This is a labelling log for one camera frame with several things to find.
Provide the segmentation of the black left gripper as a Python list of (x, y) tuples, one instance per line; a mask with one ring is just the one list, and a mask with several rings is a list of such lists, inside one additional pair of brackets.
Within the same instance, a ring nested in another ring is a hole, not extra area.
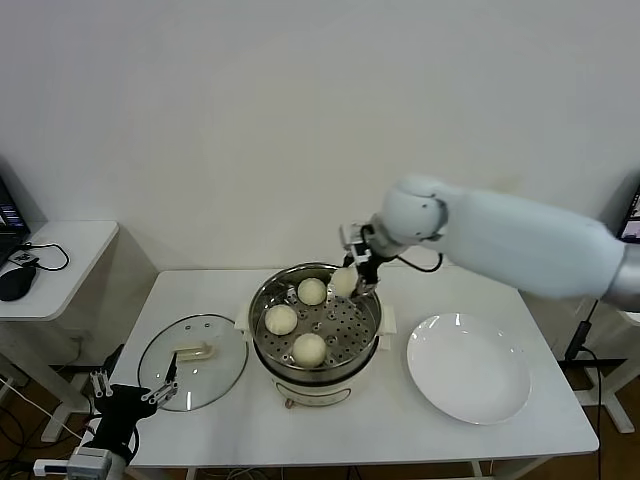
[(92, 446), (104, 450), (128, 448), (134, 436), (137, 422), (151, 417), (157, 405), (150, 402), (167, 402), (177, 393), (177, 354), (174, 353), (162, 386), (150, 392), (148, 388), (114, 385), (110, 377), (120, 358), (123, 344), (109, 354), (103, 364), (90, 372), (95, 407), (101, 415), (100, 423), (92, 439)]

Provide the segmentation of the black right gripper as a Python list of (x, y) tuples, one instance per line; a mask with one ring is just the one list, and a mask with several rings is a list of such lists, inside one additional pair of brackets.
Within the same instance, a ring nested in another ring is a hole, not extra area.
[(376, 292), (379, 276), (378, 270), (383, 264), (383, 258), (367, 250), (362, 255), (353, 256), (347, 253), (343, 259), (343, 268), (355, 264), (358, 280), (350, 294), (352, 299), (373, 295)]

